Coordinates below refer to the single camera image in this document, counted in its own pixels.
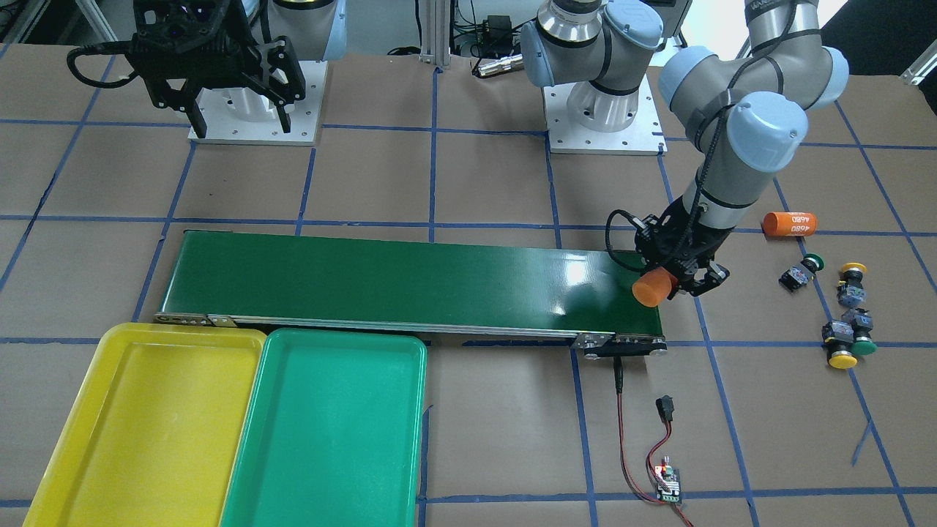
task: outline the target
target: white mounting plate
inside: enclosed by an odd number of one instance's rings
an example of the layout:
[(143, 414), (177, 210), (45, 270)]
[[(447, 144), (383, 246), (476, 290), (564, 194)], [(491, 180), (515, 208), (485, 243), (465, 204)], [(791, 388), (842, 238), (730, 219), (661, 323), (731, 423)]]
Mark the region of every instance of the white mounting plate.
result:
[(667, 151), (661, 121), (654, 107), (647, 75), (638, 88), (640, 103), (632, 124), (620, 132), (590, 130), (573, 121), (566, 110), (566, 99), (575, 84), (560, 84), (543, 89), (546, 125), (550, 130), (550, 151), (558, 154), (612, 154), (619, 156), (656, 156)]
[(305, 99), (296, 102), (290, 112), (290, 133), (283, 133), (279, 119), (260, 123), (239, 119), (220, 93), (201, 90), (199, 107), (208, 131), (204, 139), (199, 139), (195, 130), (190, 129), (188, 138), (196, 143), (210, 144), (315, 145), (329, 63), (304, 60), (299, 64), (305, 77)]

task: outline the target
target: orange cap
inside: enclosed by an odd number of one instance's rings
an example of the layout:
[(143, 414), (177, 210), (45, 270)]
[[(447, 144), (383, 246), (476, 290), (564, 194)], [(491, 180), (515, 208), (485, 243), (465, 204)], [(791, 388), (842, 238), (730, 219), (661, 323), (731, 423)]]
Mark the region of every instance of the orange cap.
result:
[(768, 236), (809, 236), (817, 230), (817, 217), (810, 212), (769, 212), (762, 230)]
[(658, 267), (634, 283), (632, 294), (643, 306), (656, 308), (670, 295), (675, 285), (677, 285), (677, 278), (663, 267)]

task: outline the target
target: black end effector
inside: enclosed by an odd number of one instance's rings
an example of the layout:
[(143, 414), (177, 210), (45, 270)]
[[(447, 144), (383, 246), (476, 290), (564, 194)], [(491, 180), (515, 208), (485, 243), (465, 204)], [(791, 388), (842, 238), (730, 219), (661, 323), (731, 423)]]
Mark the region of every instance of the black end effector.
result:
[[(285, 107), (305, 98), (305, 79), (289, 38), (258, 44), (239, 0), (134, 0), (133, 8), (137, 33), (130, 41), (69, 54), (69, 69), (80, 81), (89, 83), (74, 67), (75, 57), (125, 54), (134, 72), (123, 84), (142, 77), (154, 106), (185, 113), (200, 138), (206, 132), (196, 101), (202, 88), (249, 88), (274, 103), (283, 131), (290, 132)], [(285, 81), (273, 75), (277, 70)], [(185, 83), (173, 89), (168, 81), (179, 79)]]
[[(733, 229), (712, 229), (698, 222), (690, 225), (690, 220), (682, 198), (670, 203), (660, 218), (630, 219), (637, 229), (634, 245), (647, 262), (646, 271), (662, 267), (677, 279), (668, 298), (680, 290), (699, 296), (729, 278), (729, 270), (713, 259)], [(698, 279), (700, 269), (706, 272)]]

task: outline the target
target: yellow tray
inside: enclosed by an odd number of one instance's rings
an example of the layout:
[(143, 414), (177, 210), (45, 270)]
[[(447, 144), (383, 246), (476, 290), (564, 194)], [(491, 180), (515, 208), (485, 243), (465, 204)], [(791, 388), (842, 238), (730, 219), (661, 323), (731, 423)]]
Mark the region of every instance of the yellow tray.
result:
[(265, 338), (157, 324), (108, 331), (24, 527), (216, 527)]

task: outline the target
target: green tray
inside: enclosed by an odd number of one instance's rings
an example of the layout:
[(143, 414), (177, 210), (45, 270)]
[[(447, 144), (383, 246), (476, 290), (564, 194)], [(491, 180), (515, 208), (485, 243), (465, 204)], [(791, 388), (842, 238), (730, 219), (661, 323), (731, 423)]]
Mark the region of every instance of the green tray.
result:
[(280, 329), (267, 339), (221, 527), (410, 527), (426, 348)]
[(663, 342), (638, 278), (600, 251), (189, 231), (156, 319)]

